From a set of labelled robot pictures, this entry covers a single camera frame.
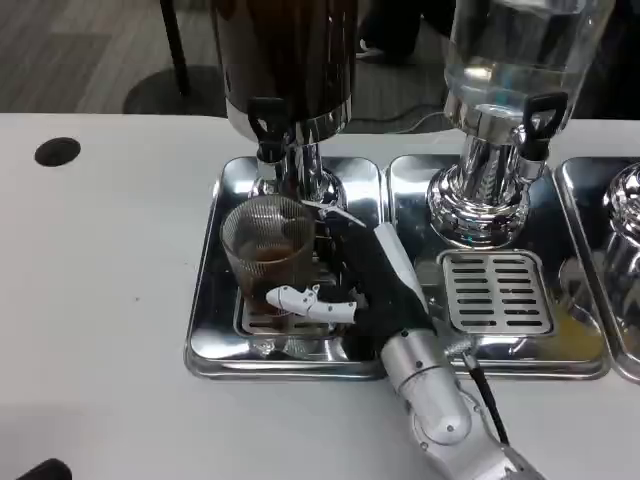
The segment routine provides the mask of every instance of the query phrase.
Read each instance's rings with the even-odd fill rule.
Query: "ribbed glass cup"
[[[250,313],[277,316],[266,294],[283,285],[304,289],[312,280],[315,222],[287,197],[254,197],[229,213],[220,231],[229,264]]]

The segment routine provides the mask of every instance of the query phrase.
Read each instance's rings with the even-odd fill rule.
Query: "wire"
[[[435,117],[436,115],[444,115],[444,112],[432,112],[428,115],[425,115],[420,120],[418,120],[415,124],[413,124],[411,127],[405,130],[397,130],[395,132],[385,132],[385,135],[405,135],[407,133],[413,133],[415,130],[418,129],[420,125],[426,122],[429,118]]]
[[[482,396],[482,400],[487,406],[487,410],[489,410],[489,415],[491,415],[493,424],[496,426],[496,432],[498,432],[500,442],[504,445],[509,445],[507,430],[504,427],[502,418],[500,417],[500,412],[498,412],[498,405],[496,404],[496,399],[493,396],[493,392],[491,391],[487,377],[484,374],[484,370],[480,367],[480,364],[478,364],[478,361],[474,357],[464,354],[463,359],[469,369],[469,375],[471,375],[471,378],[476,383],[476,386],[480,391],[480,395]]]
[[[416,110],[420,110],[420,109],[423,109],[423,108],[430,108],[430,109],[442,108],[442,105],[431,105],[430,103],[419,103],[417,105],[409,107],[408,109],[404,110],[403,112],[400,112],[398,115],[395,115],[393,117],[387,117],[387,118],[354,117],[354,118],[351,119],[351,121],[352,122],[369,122],[369,123],[391,123],[391,122],[397,122],[398,120],[402,120],[404,117],[406,117],[410,113],[413,113]]]

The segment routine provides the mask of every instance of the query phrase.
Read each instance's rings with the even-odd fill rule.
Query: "table surface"
[[[33,160],[69,136],[80,156]],[[345,135],[384,166],[459,132]],[[0,478],[49,457],[79,479],[434,478],[386,381],[213,382],[182,348],[212,187],[255,153],[226,121],[0,115]],[[640,152],[640,122],[573,121],[551,162]],[[549,480],[636,478],[640,390],[494,381],[513,445]]]

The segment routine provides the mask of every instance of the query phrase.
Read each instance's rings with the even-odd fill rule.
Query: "metal grate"
[[[541,335],[553,329],[540,272],[530,252],[443,253],[451,323],[470,334]]]

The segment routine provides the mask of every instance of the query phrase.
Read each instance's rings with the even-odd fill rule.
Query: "robotic hand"
[[[267,295],[269,303],[306,321],[354,323],[373,338],[389,380],[410,408],[415,439],[447,480],[543,480],[511,447],[496,440],[485,409],[462,389],[393,226],[371,229],[337,207],[304,203],[319,209],[332,240],[333,267],[364,295],[367,306],[320,301],[317,285],[303,293],[289,286],[276,288]],[[465,360],[481,372],[472,357]],[[484,387],[492,401],[486,381]],[[507,441],[502,424],[496,427]]]

